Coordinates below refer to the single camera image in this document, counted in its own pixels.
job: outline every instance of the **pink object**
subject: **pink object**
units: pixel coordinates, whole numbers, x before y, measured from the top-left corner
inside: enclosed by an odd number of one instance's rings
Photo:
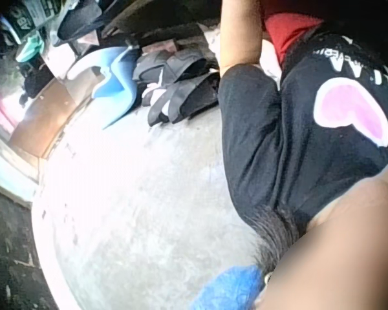
[[[388,120],[379,103],[357,81],[337,77],[319,88],[315,122],[327,128],[354,125],[379,147],[388,146]]]

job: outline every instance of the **hair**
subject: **hair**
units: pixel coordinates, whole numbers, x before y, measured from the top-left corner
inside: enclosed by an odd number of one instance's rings
[[[274,271],[283,255],[304,235],[305,230],[296,223],[292,212],[286,208],[264,206],[252,221],[253,228],[259,235],[256,259],[264,281],[266,274]]]

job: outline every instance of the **black cloth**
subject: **black cloth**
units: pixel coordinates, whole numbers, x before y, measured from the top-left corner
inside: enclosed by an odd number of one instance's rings
[[[373,141],[354,125],[319,124],[314,112],[319,89],[332,79],[340,83],[335,78],[341,77],[345,83],[359,83],[355,89],[364,88],[376,100],[388,125],[384,67],[355,41],[336,34],[324,35],[320,41],[321,46],[308,45],[304,55],[300,51],[280,90],[251,65],[237,65],[221,80],[226,178],[237,212],[251,226],[263,205],[288,209],[305,225],[354,183],[378,174],[388,164],[388,143]],[[332,109],[358,109],[358,97],[340,90],[341,100]],[[365,121],[368,114],[362,111],[360,118]]]

